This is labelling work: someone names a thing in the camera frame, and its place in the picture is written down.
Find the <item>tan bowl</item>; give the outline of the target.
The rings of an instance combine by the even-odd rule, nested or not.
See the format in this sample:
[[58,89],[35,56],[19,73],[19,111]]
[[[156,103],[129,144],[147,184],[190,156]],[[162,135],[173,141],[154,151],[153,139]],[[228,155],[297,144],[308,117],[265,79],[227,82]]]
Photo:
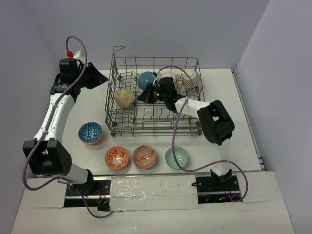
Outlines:
[[133,102],[134,93],[132,90],[119,89],[114,95],[114,100],[119,108],[125,109]]

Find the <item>white bowl orange rim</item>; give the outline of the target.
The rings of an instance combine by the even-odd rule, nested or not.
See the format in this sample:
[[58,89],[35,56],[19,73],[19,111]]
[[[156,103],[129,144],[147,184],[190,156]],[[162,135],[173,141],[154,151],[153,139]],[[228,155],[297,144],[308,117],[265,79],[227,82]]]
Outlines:
[[178,81],[177,81],[176,75],[173,72],[164,72],[164,73],[161,73],[160,75],[162,78],[172,78],[175,88],[177,89]]

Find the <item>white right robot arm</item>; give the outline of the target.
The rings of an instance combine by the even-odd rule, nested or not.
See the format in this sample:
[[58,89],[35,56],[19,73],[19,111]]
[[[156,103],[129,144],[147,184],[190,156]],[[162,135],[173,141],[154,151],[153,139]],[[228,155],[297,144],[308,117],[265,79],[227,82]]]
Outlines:
[[223,103],[220,100],[203,102],[191,99],[192,93],[187,96],[177,92],[173,78],[162,78],[152,85],[149,83],[146,89],[136,99],[144,103],[154,104],[164,102],[167,109],[176,113],[174,131],[172,137],[173,158],[176,163],[175,136],[177,125],[181,115],[189,115],[199,120],[205,138],[212,144],[221,146],[233,135],[235,125]]

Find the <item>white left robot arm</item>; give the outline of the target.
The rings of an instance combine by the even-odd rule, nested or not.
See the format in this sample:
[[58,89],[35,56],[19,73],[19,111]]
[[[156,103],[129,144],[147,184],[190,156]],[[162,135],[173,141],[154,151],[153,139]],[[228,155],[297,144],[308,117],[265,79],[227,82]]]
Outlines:
[[[72,162],[70,153],[62,144],[63,132],[81,89],[96,88],[108,79],[92,63],[80,57],[61,59],[59,70],[50,89],[49,107],[42,126],[34,138],[25,141],[22,147],[26,156],[22,181],[30,191],[37,191],[57,181],[88,195],[95,189],[92,172]],[[27,168],[35,175],[49,177],[49,181],[31,187],[26,179]]]

